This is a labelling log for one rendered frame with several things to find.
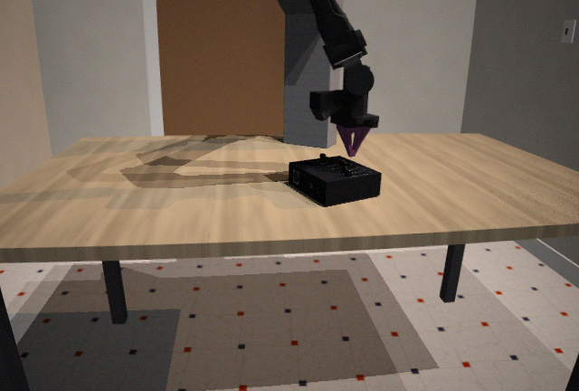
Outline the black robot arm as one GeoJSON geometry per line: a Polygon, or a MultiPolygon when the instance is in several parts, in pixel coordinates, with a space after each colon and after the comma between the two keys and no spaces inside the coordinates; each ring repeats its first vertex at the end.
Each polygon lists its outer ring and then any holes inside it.
{"type": "Polygon", "coordinates": [[[344,64],[344,75],[345,71],[347,74],[345,82],[343,78],[343,88],[351,92],[311,91],[309,107],[320,121],[328,119],[333,113],[348,117],[363,116],[365,94],[373,88],[375,81],[370,67],[360,61],[362,56],[367,55],[365,38],[360,30],[354,30],[336,0],[309,1],[316,16],[317,28],[325,43],[323,48],[328,60],[333,70],[343,67],[344,64]],[[343,60],[344,63],[335,65],[343,60]]]}

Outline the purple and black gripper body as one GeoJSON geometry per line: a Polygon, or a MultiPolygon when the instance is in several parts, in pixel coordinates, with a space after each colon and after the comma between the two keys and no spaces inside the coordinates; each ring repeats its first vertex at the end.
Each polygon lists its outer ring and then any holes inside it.
{"type": "Polygon", "coordinates": [[[334,123],[339,126],[343,126],[345,128],[359,128],[363,126],[372,129],[378,128],[379,116],[367,113],[367,105],[368,105],[368,93],[365,94],[363,116],[348,117],[345,115],[333,113],[330,116],[330,123],[334,123]]]}

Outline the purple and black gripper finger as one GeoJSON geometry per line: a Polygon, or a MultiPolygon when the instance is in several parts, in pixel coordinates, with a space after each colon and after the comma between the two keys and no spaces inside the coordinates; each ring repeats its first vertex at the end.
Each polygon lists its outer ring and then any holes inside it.
{"type": "MultiPolygon", "coordinates": [[[[343,133],[342,127],[343,127],[343,126],[339,126],[339,125],[336,126],[337,131],[338,131],[338,133],[339,133],[339,136],[341,137],[341,139],[342,139],[342,141],[343,141],[343,143],[344,143],[344,145],[345,145],[345,148],[346,148],[346,141],[345,141],[345,137],[344,137],[344,133],[343,133]]],[[[354,147],[355,147],[355,144],[356,144],[356,141],[357,141],[357,139],[358,139],[359,134],[360,134],[360,132],[356,132],[356,133],[354,134],[354,141],[353,141],[353,145],[352,145],[353,149],[354,149],[354,147]]],[[[346,148],[346,152],[347,152],[347,148],[346,148]]],[[[348,154],[348,152],[347,152],[347,154],[348,154]]]]}
{"type": "Polygon", "coordinates": [[[356,152],[358,151],[361,143],[363,142],[363,140],[365,139],[366,135],[368,134],[368,132],[370,131],[371,128],[363,126],[363,127],[359,127],[359,128],[342,127],[342,129],[343,129],[343,133],[344,133],[344,137],[345,137],[345,141],[346,141],[346,148],[347,148],[348,155],[350,157],[354,157],[356,155],[356,152]],[[356,141],[354,149],[352,149],[352,134],[356,133],[356,132],[360,132],[360,134],[358,136],[358,139],[356,141]]]}

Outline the black lighting desk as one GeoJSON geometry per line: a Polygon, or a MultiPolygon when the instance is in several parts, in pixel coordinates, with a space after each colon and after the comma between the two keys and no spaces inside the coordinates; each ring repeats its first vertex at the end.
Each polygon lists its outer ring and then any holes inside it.
{"type": "Polygon", "coordinates": [[[289,184],[324,206],[379,196],[381,178],[382,173],[372,168],[324,153],[289,162],[289,184]]]}

